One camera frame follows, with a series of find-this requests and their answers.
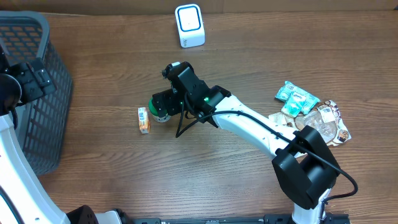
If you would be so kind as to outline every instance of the food packet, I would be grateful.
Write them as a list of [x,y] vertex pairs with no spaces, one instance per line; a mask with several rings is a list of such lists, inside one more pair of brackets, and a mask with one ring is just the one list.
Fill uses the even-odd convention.
[[305,96],[292,92],[287,99],[285,105],[282,107],[281,112],[293,118],[299,115],[305,103]]
[[320,102],[319,98],[311,95],[309,92],[303,90],[302,88],[295,86],[293,83],[289,81],[285,81],[285,85],[282,88],[280,88],[278,93],[275,95],[275,98],[283,102],[286,102],[289,96],[292,94],[292,92],[296,92],[300,95],[305,96],[306,100],[303,105],[303,108],[301,109],[301,112],[303,112],[303,114],[308,114],[311,111],[311,109],[317,103]]
[[347,127],[341,118],[341,113],[334,101],[328,100],[314,108],[307,115],[291,118],[278,112],[268,118],[281,125],[293,127],[301,131],[306,125],[315,128],[328,146],[338,146],[351,139]]
[[148,134],[150,131],[150,121],[145,107],[138,108],[139,130],[142,134]]

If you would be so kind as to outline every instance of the green bottle cap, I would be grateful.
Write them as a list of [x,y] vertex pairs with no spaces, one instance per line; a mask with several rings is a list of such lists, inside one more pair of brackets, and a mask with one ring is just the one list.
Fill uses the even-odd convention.
[[157,111],[156,111],[156,109],[155,109],[155,106],[152,104],[152,100],[153,100],[153,98],[151,98],[151,99],[149,100],[149,102],[148,102],[149,111],[150,111],[150,113],[151,113],[152,115],[158,116]]

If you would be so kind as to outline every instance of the small white box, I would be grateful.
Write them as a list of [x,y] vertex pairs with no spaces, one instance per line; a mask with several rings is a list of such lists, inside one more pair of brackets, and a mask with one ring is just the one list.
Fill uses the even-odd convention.
[[175,9],[178,34],[181,47],[195,47],[205,43],[205,28],[200,8],[196,4],[187,4]]

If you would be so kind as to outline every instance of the wooden table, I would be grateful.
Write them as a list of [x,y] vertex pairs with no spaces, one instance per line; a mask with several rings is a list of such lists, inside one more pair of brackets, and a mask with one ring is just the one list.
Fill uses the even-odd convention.
[[[285,80],[335,100],[352,140],[331,150],[359,184],[327,210],[352,223],[397,223],[398,12],[204,15],[206,44],[181,49],[174,15],[48,17],[75,83],[60,166],[40,178],[68,212],[121,208],[132,217],[291,213],[271,161],[239,137],[178,118],[141,135],[137,108],[168,89],[160,71],[189,61],[264,116]],[[351,191],[339,177],[332,194]]]

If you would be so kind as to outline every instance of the wire mesh basket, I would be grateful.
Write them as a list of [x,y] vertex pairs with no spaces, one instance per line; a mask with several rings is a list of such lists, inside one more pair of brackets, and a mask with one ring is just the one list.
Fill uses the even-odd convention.
[[0,11],[0,44],[10,65],[41,58],[55,93],[17,108],[19,144],[36,175],[55,170],[72,96],[71,76],[49,39],[49,24],[36,12]]

